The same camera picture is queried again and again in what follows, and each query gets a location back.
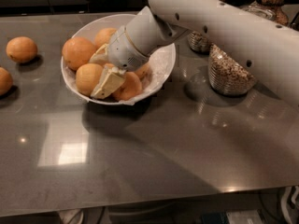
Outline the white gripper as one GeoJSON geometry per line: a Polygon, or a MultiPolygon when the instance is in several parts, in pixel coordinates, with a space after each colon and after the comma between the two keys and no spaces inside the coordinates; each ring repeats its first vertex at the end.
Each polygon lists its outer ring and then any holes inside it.
{"type": "Polygon", "coordinates": [[[144,55],[135,47],[127,34],[126,27],[121,26],[112,35],[109,43],[102,45],[89,60],[90,63],[100,65],[110,61],[121,69],[105,66],[98,84],[92,91],[91,97],[94,99],[107,98],[124,83],[126,71],[139,69],[149,59],[148,55],[144,55]]]}

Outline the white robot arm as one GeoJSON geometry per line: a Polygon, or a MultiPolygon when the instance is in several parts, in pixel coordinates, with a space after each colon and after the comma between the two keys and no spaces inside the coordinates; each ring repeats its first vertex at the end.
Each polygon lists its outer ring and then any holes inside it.
{"type": "Polygon", "coordinates": [[[111,37],[93,63],[135,71],[158,48],[197,31],[246,68],[270,91],[299,108],[299,34],[220,0],[148,0],[111,37]]]}

